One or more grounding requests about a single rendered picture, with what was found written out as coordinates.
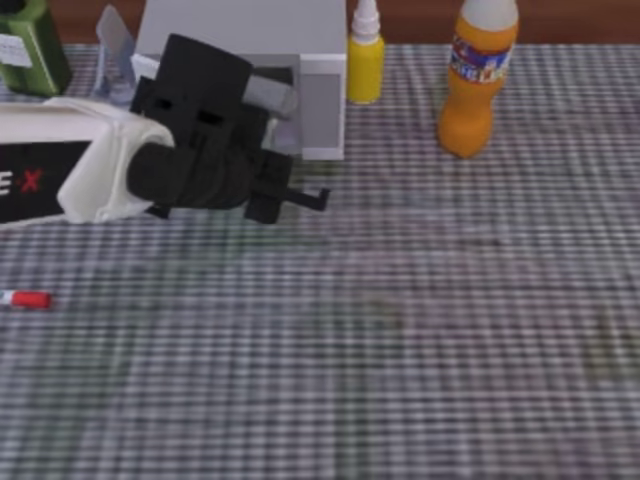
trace plaid tablecloth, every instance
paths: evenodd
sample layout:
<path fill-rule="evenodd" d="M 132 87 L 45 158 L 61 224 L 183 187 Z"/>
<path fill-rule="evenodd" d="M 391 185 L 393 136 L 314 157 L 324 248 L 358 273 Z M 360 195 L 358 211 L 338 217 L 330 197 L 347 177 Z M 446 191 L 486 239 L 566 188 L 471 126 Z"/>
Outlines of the plaid tablecloth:
<path fill-rule="evenodd" d="M 640 47 L 519 47 L 471 161 L 447 52 L 389 47 L 324 214 L 1 233 L 56 306 L 0 311 L 0 479 L 640 478 Z"/>

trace green bottle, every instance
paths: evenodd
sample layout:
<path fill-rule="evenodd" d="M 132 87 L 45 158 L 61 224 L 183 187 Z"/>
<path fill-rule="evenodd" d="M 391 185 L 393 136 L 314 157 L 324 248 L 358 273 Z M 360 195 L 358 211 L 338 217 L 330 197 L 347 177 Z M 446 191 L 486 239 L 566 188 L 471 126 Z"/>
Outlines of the green bottle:
<path fill-rule="evenodd" d="M 0 76 L 16 93 L 52 97 L 71 68 L 46 0 L 0 0 Z"/>

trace robotic hand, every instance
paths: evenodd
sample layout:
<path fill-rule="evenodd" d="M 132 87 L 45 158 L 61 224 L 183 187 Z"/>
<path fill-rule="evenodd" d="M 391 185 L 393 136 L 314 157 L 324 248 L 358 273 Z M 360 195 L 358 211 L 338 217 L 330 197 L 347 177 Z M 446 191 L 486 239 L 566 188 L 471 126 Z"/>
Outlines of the robotic hand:
<path fill-rule="evenodd" d="M 0 228 L 244 203 L 245 217 L 264 224 L 277 222 L 284 201 L 323 211 L 329 191 L 289 189 L 293 159 L 262 148 L 271 114 L 243 104 L 252 71 L 172 35 L 130 112 L 65 97 L 0 106 Z"/>

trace brown wooden surface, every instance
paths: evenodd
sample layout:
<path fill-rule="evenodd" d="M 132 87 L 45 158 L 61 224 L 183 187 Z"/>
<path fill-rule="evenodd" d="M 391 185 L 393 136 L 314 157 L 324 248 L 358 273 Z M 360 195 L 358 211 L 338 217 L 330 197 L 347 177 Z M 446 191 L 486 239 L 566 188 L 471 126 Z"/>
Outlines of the brown wooden surface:
<path fill-rule="evenodd" d="M 448 43 L 462 0 L 378 0 L 389 43 Z M 107 3 L 137 32 L 144 0 L 49 0 L 65 42 L 96 41 Z M 349 12 L 356 0 L 347 0 Z M 519 0 L 521 43 L 640 43 L 640 0 Z"/>

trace tablecloth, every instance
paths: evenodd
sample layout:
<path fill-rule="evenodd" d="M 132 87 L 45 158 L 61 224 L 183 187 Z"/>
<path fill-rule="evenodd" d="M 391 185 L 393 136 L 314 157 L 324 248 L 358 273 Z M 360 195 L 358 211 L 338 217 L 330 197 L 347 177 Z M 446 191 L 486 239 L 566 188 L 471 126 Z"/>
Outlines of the tablecloth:
<path fill-rule="evenodd" d="M 0 310 L 0 479 L 640 478 L 640 47 L 518 47 L 467 161 L 447 56 L 388 48 L 297 166 L 323 214 L 0 233 L 0 286 L 55 295 Z"/>

